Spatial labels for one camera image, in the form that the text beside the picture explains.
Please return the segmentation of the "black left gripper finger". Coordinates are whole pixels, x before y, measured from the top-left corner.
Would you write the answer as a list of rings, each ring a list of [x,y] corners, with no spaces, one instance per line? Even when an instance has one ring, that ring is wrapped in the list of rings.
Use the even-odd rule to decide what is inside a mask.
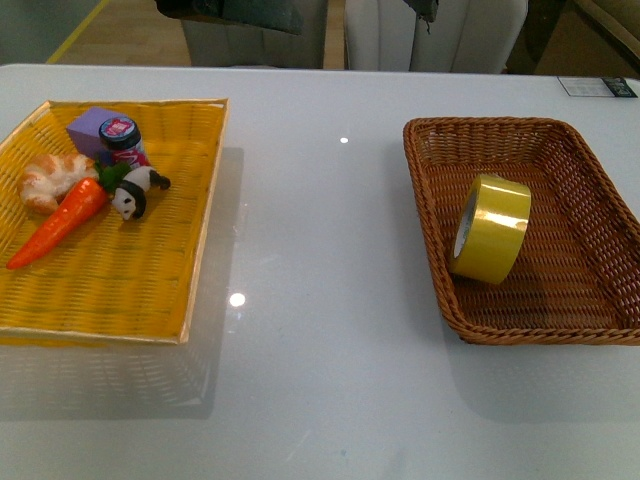
[[[157,10],[173,19],[263,28],[300,35],[303,16],[294,1],[156,0]]]

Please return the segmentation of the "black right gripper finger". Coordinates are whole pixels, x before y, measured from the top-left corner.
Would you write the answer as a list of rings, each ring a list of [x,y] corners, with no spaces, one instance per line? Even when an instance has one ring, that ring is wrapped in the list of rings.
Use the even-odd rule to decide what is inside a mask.
[[[404,0],[415,12],[416,18],[426,24],[427,32],[431,32],[431,25],[436,21],[439,11],[439,0]]]

